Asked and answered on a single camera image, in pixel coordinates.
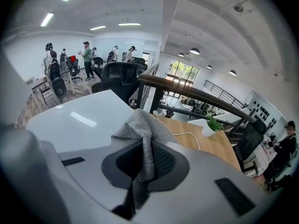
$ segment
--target white wall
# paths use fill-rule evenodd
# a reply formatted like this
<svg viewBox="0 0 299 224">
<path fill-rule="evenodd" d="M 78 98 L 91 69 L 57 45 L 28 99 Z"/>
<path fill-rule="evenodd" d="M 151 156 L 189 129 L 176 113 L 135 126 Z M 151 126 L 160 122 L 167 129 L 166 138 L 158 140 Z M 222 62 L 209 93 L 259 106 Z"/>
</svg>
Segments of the white wall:
<svg viewBox="0 0 299 224">
<path fill-rule="evenodd" d="M 93 39 L 88 36 L 44 34 L 16 38 L 2 46 L 14 69 L 24 81 L 27 81 L 32 77 L 36 79 L 44 76 L 42 63 L 43 58 L 46 57 L 46 44 L 49 42 L 53 44 L 58 59 L 62 49 L 65 48 L 66 54 L 75 55 L 78 58 L 78 65 L 84 67 L 82 57 L 77 52 L 84 50 L 85 41 L 88 41 L 91 47 L 93 46 Z"/>
</svg>

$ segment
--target glass door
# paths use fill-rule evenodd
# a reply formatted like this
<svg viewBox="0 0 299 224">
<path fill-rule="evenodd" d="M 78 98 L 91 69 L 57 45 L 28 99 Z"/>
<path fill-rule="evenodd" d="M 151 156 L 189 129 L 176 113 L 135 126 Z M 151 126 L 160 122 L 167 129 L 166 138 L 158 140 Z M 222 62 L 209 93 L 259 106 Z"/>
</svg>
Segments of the glass door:
<svg viewBox="0 0 299 224">
<path fill-rule="evenodd" d="M 171 80 L 175 83 L 192 86 L 198 72 L 199 69 L 193 66 L 172 60 L 166 79 Z M 179 94 L 176 94 L 174 92 L 168 92 L 168 95 L 176 98 L 180 97 Z"/>
</svg>

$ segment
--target backpack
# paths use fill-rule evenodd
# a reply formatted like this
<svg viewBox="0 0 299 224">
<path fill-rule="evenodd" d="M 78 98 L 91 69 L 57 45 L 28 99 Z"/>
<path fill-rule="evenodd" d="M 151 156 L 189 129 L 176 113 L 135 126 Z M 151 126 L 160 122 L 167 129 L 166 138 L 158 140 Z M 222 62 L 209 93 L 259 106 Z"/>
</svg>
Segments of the backpack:
<svg viewBox="0 0 299 224">
<path fill-rule="evenodd" d="M 114 57 L 114 52 L 111 50 L 111 51 L 109 52 L 109 54 L 108 54 L 108 58 L 111 58 L 111 59 L 112 59 L 112 57 Z"/>
<path fill-rule="evenodd" d="M 126 53 L 123 52 L 122 53 L 122 57 L 121 57 L 121 61 L 124 62 L 126 60 Z"/>
</svg>

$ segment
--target ceiling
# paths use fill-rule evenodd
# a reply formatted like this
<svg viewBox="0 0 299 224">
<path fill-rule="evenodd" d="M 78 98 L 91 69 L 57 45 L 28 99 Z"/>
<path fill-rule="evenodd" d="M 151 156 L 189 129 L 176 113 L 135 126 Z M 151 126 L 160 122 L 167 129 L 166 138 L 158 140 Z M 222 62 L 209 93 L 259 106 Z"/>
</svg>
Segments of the ceiling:
<svg viewBox="0 0 299 224">
<path fill-rule="evenodd" d="M 234 10 L 237 3 L 242 13 Z M 273 77 L 278 72 L 284 82 L 297 79 L 292 37 L 268 0 L 178 0 L 173 17 L 164 53 L 178 56 L 197 47 L 199 56 L 183 59 L 226 74 L 234 69 L 249 84 L 247 70 Z"/>
<path fill-rule="evenodd" d="M 41 27 L 47 13 L 54 17 Z M 31 32 L 74 31 L 91 34 L 130 30 L 122 22 L 140 22 L 134 30 L 161 34 L 163 0 L 26 0 L 7 25 L 7 35 Z M 90 31 L 91 28 L 106 26 Z"/>
</svg>

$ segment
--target floor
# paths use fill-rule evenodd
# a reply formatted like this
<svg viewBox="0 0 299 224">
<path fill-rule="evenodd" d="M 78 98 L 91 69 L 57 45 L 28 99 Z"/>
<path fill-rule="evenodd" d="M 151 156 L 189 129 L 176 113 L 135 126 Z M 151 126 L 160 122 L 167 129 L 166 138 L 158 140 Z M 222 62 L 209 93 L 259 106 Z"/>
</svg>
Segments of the floor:
<svg viewBox="0 0 299 224">
<path fill-rule="evenodd" d="M 100 78 L 98 78 L 97 76 L 95 76 L 94 79 L 92 78 L 88 81 L 85 81 L 84 80 L 86 78 L 85 71 L 83 69 L 81 71 L 82 72 L 80 72 L 79 76 L 83 80 L 79 80 L 79 79 L 77 80 L 76 79 L 76 83 L 74 83 L 74 81 L 72 81 L 73 88 L 74 88 L 74 91 L 75 91 L 75 95 L 73 95 L 73 93 L 71 91 L 71 84 L 68 83 L 68 81 L 65 82 L 65 86 L 66 86 L 66 89 L 67 89 L 67 94 L 66 94 L 66 97 L 64 98 L 64 103 L 68 102 L 70 100 L 82 97 L 84 90 L 88 90 L 90 93 L 92 93 L 92 90 L 91 90 L 92 85 L 94 83 L 100 81 Z M 46 111 L 50 108 L 53 108 L 53 107 L 59 105 L 53 95 L 46 98 L 45 99 L 46 103 L 45 103 L 39 90 L 34 91 L 34 94 L 38 98 L 38 101 L 41 105 L 42 111 Z M 21 112 L 21 114 L 18 118 L 16 126 L 25 127 L 28 120 L 31 119 L 32 117 L 38 115 L 39 113 L 40 113 L 40 111 L 39 111 L 36 103 L 34 102 L 32 96 L 30 96 L 28 98 L 26 106 L 24 107 L 24 109 L 22 110 L 22 112 Z"/>
</svg>

